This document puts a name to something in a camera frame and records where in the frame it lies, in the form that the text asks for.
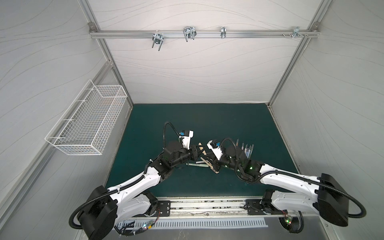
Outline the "lavender white pen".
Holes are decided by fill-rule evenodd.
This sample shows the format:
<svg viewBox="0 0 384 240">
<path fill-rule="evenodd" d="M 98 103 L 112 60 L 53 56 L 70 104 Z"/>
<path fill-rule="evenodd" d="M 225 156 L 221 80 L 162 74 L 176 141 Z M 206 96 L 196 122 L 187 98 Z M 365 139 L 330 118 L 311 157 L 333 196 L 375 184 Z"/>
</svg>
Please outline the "lavender white pen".
<svg viewBox="0 0 384 240">
<path fill-rule="evenodd" d="M 254 144 L 252 144 L 252 146 L 250 147 L 249 158 L 251 158 L 252 156 L 253 149 L 254 149 Z"/>
</svg>

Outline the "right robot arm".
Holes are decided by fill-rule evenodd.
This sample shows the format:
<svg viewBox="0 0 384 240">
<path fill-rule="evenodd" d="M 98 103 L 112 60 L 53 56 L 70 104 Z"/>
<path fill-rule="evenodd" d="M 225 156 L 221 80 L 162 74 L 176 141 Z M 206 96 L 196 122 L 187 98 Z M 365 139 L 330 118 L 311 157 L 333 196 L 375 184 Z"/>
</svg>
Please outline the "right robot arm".
<svg viewBox="0 0 384 240">
<path fill-rule="evenodd" d="M 367 215 L 362 203 L 348 194 L 337 180 L 328 174 L 306 176 L 252 160 L 243 149 L 231 142 L 229 147 L 217 141 L 209 141 L 213 152 L 212 166 L 215 172 L 226 167 L 246 184 L 263 184 L 287 190 L 266 190 L 260 201 L 260 209 L 272 214 L 292 210 L 318 214 L 325 221 L 346 227 L 349 219 L 361 219 Z"/>
</svg>

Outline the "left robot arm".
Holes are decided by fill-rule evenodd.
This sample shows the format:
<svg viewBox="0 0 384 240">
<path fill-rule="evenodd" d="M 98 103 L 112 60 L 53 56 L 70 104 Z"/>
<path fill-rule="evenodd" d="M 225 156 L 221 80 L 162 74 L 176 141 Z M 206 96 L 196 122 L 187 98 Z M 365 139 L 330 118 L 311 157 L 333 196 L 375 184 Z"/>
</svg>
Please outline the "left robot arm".
<svg viewBox="0 0 384 240">
<path fill-rule="evenodd" d="M 158 200 L 149 189 L 166 180 L 177 165 L 196 161 L 203 150 L 201 145 L 185 148 L 179 142 L 169 143 L 135 177 L 110 188 L 95 188 L 70 215 L 69 226 L 84 231 L 90 240 L 102 240 L 125 219 L 151 215 Z"/>
</svg>

